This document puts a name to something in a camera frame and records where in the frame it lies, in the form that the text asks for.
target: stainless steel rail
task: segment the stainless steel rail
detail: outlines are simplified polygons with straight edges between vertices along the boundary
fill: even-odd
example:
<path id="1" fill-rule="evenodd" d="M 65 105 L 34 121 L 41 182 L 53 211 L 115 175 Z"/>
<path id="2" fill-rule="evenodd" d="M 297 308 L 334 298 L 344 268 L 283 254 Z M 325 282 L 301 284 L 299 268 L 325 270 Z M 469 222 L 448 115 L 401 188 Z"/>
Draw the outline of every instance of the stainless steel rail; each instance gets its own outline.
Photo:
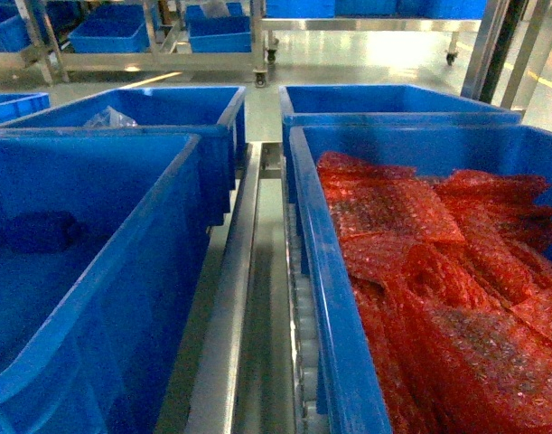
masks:
<path id="1" fill-rule="evenodd" d="M 191 411 L 185 429 L 188 434 L 233 432 L 248 290 L 253 285 L 261 156 L 262 144 L 248 145 L 245 172 L 229 226 L 220 284 L 193 386 Z"/>

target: empty bin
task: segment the empty bin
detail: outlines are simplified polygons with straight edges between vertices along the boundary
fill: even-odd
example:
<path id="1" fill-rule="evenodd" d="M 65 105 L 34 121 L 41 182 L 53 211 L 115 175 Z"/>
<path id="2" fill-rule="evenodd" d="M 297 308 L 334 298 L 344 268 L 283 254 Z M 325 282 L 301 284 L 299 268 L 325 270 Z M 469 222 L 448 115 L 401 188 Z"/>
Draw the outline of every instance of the empty bin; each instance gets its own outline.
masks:
<path id="1" fill-rule="evenodd" d="M 297 126 L 520 122 L 518 113 L 409 85 L 282 86 L 279 94 L 286 157 L 290 156 L 290 128 Z M 294 197 L 293 177 L 288 177 L 288 184 L 290 196 Z"/>
<path id="2" fill-rule="evenodd" d="M 31 115 L 50 106 L 48 93 L 0 93 L 0 123 Z"/>
<path id="3" fill-rule="evenodd" d="M 523 126 L 324 126 L 294 127 L 290 141 L 332 432 L 392 432 L 315 162 L 336 151 L 372 164 L 412 165 L 419 175 L 470 168 L 543 175 L 552 184 L 552 134 Z M 552 188 L 539 203 L 552 206 Z"/>
<path id="4" fill-rule="evenodd" d="M 157 130 L 201 135 L 204 194 L 211 198 L 210 224 L 222 224 L 229 212 L 229 189 L 235 187 L 235 159 L 245 148 L 245 88 L 185 87 L 110 90 L 62 107 L 45 110 L 0 127 L 80 128 L 107 107 L 134 119 L 138 131 Z"/>
<path id="5" fill-rule="evenodd" d="M 191 21 L 189 42 L 193 52 L 251 52 L 249 17 Z"/>
<path id="6" fill-rule="evenodd" d="M 153 429 L 209 241 L 200 150 L 175 134 L 0 134 L 0 432 Z M 80 234 L 16 251 L 9 222 L 31 212 L 69 212 Z"/>
<path id="7" fill-rule="evenodd" d="M 144 52 L 149 47 L 145 21 L 92 19 L 69 35 L 75 52 Z"/>

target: metal pole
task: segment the metal pole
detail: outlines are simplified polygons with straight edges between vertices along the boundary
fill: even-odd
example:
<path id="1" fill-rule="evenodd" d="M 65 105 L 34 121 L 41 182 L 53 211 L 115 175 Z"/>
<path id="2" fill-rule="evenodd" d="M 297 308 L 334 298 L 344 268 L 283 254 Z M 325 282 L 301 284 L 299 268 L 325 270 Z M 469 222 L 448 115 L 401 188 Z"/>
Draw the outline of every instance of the metal pole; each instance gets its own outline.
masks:
<path id="1" fill-rule="evenodd" d="M 525 113 L 552 49 L 552 0 L 538 0 L 501 105 Z"/>
<path id="2" fill-rule="evenodd" d="M 16 7 L 19 11 L 19 15 L 23 18 L 23 21 L 26 25 L 26 30 L 31 38 L 33 46 L 37 50 L 38 60 L 43 60 L 44 64 L 41 65 L 41 73 L 45 82 L 48 85 L 53 84 L 52 79 L 52 64 L 51 59 L 49 59 L 49 54 L 47 53 L 47 47 L 42 39 L 41 29 L 37 24 L 37 20 L 34 14 L 33 5 L 30 1 L 25 0 L 14 0 Z"/>
<path id="3" fill-rule="evenodd" d="M 480 99 L 481 97 L 484 82 L 491 67 L 494 48 L 498 43 L 502 24 L 509 8 L 509 2 L 510 0 L 489 0 L 486 5 L 464 79 L 462 96 L 466 98 Z"/>
<path id="4" fill-rule="evenodd" d="M 151 14 L 152 9 L 152 1 L 151 0 L 143 0 L 143 14 L 145 16 L 145 24 L 147 26 L 147 36 L 149 37 L 149 50 L 151 51 L 151 55 L 153 56 L 153 60 L 155 64 L 159 63 L 158 60 L 158 50 L 157 50 L 157 39 L 155 37 L 155 26 L 153 21 L 153 15 Z"/>
<path id="5" fill-rule="evenodd" d="M 488 104 L 492 103 L 494 92 L 501 79 L 502 70 L 504 69 L 504 62 L 509 55 L 510 45 L 514 39 L 515 32 L 519 26 L 519 20 L 527 5 L 527 0 L 511 0 L 509 3 L 509 9 L 502 23 L 501 34 L 499 40 L 494 47 L 492 53 L 492 62 L 489 70 L 486 74 L 484 86 L 482 87 L 482 94 L 480 101 Z"/>
<path id="6" fill-rule="evenodd" d="M 49 14 L 47 14 L 47 2 L 45 0 L 42 0 L 42 22 L 44 24 L 45 29 L 47 30 L 47 34 L 49 35 L 49 42 L 51 43 L 52 51 L 55 53 L 55 56 L 57 58 L 57 65 L 59 66 L 59 73 L 61 74 L 62 80 L 65 83 L 69 82 L 69 74 L 65 70 L 63 63 L 62 63 L 62 54 L 61 54 L 61 47 L 59 46 L 59 41 L 57 40 L 57 35 L 55 34 L 54 29 L 52 28 L 51 19 L 49 18 Z"/>
<path id="7" fill-rule="evenodd" d="M 251 14 L 251 51 L 254 72 L 256 73 L 256 85 L 263 87 L 267 82 L 266 41 L 262 28 L 263 0 L 249 0 L 249 9 Z"/>

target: stacked blue bin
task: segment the stacked blue bin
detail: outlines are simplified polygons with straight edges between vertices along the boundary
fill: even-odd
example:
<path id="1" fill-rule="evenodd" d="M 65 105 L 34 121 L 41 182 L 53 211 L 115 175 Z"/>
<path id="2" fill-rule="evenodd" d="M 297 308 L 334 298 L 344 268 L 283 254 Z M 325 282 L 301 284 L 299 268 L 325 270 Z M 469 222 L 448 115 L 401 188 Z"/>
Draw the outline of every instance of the stacked blue bin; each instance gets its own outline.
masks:
<path id="1" fill-rule="evenodd" d="M 3 128 L 50 128 L 71 132 L 111 107 L 134 119 L 135 131 L 201 135 L 205 170 L 203 193 L 209 198 L 210 225 L 221 225 L 229 212 L 229 189 L 245 149 L 245 88 L 184 87 L 110 90 L 65 106 L 7 122 Z"/>
<path id="2" fill-rule="evenodd" d="M 516 124 L 506 109 L 410 85 L 282 86 L 283 148 L 290 159 L 290 128 L 310 125 Z M 288 173 L 295 196 L 293 169 Z"/>
<path id="3" fill-rule="evenodd" d="M 412 165 L 419 175 L 454 169 L 542 175 L 552 184 L 552 134 L 519 125 L 293 127 L 290 136 L 300 236 L 307 252 L 320 340 L 320 412 L 332 432 L 392 432 L 351 292 L 316 162 L 326 151 L 378 165 Z M 552 188 L 539 204 L 552 206 Z M 546 255 L 552 260 L 552 246 Z"/>
<path id="4" fill-rule="evenodd" d="M 0 124 L 50 106 L 48 93 L 0 93 Z"/>
<path id="5" fill-rule="evenodd" d="M 153 430 L 209 242 L 202 148 L 0 132 L 0 433 Z M 33 212 L 72 214 L 78 237 L 21 251 L 10 222 Z"/>

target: metal guide rail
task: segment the metal guide rail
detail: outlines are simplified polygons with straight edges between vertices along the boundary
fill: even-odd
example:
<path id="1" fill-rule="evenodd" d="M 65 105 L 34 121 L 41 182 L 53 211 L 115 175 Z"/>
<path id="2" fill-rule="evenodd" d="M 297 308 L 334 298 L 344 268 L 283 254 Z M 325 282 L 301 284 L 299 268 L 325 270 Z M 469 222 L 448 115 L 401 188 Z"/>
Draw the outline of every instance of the metal guide rail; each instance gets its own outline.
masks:
<path id="1" fill-rule="evenodd" d="M 235 432 L 246 307 L 253 286 L 259 182 L 274 179 L 276 173 L 281 175 L 284 196 L 295 432 L 330 432 L 327 416 L 316 411 L 319 345 L 313 295 L 309 278 L 301 272 L 301 240 L 295 231 L 295 210 L 287 201 L 285 159 L 280 147 L 275 143 L 248 145 L 185 433 Z"/>
<path id="2" fill-rule="evenodd" d="M 310 279 L 302 274 L 302 240 L 297 234 L 295 206 L 288 201 L 285 158 L 281 155 L 284 196 L 285 258 L 290 309 L 290 341 L 296 433 L 330 432 L 326 415 L 316 410 L 318 388 L 318 336 Z"/>
<path id="3" fill-rule="evenodd" d="M 261 156 L 261 144 L 248 145 L 185 433 L 233 431 L 246 305 L 253 285 Z"/>

